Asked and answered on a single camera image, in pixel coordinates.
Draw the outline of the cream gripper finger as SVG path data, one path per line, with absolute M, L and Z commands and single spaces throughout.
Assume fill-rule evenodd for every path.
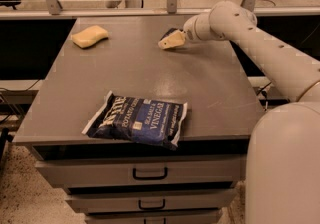
M 169 49 L 182 45 L 181 32 L 175 31 L 158 42 L 161 49 Z

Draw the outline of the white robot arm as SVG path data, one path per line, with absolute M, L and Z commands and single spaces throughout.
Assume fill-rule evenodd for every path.
M 289 100 L 251 133 L 245 223 L 320 224 L 320 62 L 259 29 L 251 11 L 229 1 L 169 30 L 159 47 L 208 40 L 238 45 Z

